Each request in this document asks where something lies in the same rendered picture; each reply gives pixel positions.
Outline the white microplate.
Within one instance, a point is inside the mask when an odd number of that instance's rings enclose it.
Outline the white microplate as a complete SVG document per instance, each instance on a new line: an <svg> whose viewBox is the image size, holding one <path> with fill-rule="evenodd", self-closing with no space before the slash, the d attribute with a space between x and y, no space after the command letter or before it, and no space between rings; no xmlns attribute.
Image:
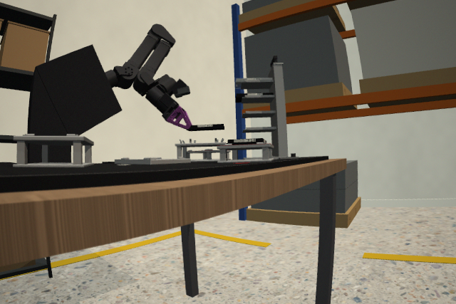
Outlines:
<svg viewBox="0 0 456 304"><path fill-rule="evenodd" d="M235 80L235 88L241 88L242 82L244 80L273 80L272 78L236 78Z"/></svg>

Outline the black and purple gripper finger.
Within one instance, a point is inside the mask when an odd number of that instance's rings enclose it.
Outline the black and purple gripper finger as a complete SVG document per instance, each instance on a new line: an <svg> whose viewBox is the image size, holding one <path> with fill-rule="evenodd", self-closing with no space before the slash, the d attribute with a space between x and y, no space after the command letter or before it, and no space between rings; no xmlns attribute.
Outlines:
<svg viewBox="0 0 456 304"><path fill-rule="evenodd" d="M189 119L189 117L188 117L188 115L187 115L187 113L186 113L186 111L185 111L185 110L184 110L184 113L185 113L185 115L186 115L186 117L187 117L187 119L188 119L188 121L189 121L190 125L192 125L192 123L191 123L191 121L190 121L190 119ZM180 116L179 116L179 117L176 119L176 121L175 121L175 122L178 122L178 123L179 123L179 122L180 122L180 120L181 120L182 118L183 118L183 117L182 117L182 115L180 115Z"/></svg>
<svg viewBox="0 0 456 304"><path fill-rule="evenodd" d="M180 124L178 122L173 121L180 113L181 113L186 125L182 125L182 124ZM186 118L186 116L185 116L185 114L184 114L184 112L183 112L183 110L182 110L182 108L180 106L171 114L171 116L169 116L167 118L166 121L171 123L171 124L173 124L173 125L185 128L187 130L191 128L191 126L190 126L190 124L189 124L189 122L188 122L188 120L187 120L187 118Z"/></svg>

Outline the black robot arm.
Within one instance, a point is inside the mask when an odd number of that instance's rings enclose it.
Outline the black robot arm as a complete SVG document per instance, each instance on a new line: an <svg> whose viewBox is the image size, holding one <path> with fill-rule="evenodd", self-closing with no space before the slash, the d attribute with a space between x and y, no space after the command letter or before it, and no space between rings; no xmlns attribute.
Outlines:
<svg viewBox="0 0 456 304"><path fill-rule="evenodd" d="M176 98L180 98L183 95L189 95L190 87L181 79L176 82L176 80L171 78L168 74L165 74L157 80L153 79L175 42L176 40L164 26L160 24L152 25L152 28L148 31L144 41L140 44L128 62L125 62L123 66L115 66L113 70L105 72L111 87L128 89L133 85L134 90L141 94L141 96L147 94L145 98L154 106L157 100L162 96L159 101L167 108L169 108L173 102L176 102L171 98L173 94L175 94ZM155 51L153 51L152 55L147 60L153 48L155 48ZM147 62L143 66L146 60Z"/></svg>

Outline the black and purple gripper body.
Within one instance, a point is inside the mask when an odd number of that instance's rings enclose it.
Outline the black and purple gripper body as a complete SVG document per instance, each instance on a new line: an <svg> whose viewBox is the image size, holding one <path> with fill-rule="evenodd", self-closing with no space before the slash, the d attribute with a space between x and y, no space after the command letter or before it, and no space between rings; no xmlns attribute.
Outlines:
<svg viewBox="0 0 456 304"><path fill-rule="evenodd" d="M162 97L162 96L161 96ZM161 98L160 97L160 98ZM159 99L160 99L159 98ZM162 113L162 116L165 120L167 120L167 118L169 116L171 116L171 114L177 109L177 107L179 105L177 105L176 102L173 102L171 104L171 106L169 106L169 108L167 108L164 104L162 104L159 99L157 100L156 104L155 104L155 107Z"/></svg>

